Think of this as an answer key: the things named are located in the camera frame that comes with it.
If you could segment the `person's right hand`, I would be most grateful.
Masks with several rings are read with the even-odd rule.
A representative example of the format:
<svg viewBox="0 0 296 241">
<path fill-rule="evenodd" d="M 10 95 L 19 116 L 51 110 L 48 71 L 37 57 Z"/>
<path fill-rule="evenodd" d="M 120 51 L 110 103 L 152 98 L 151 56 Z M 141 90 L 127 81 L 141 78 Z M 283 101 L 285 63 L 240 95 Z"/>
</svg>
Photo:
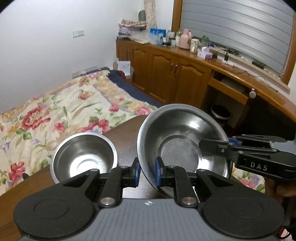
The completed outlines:
<svg viewBox="0 0 296 241">
<path fill-rule="evenodd" d="M 270 178 L 264 178 L 265 191 L 268 194 L 278 195 L 281 197 L 294 197 L 296 194 L 295 184 L 276 184 L 276 182 Z"/>
</svg>

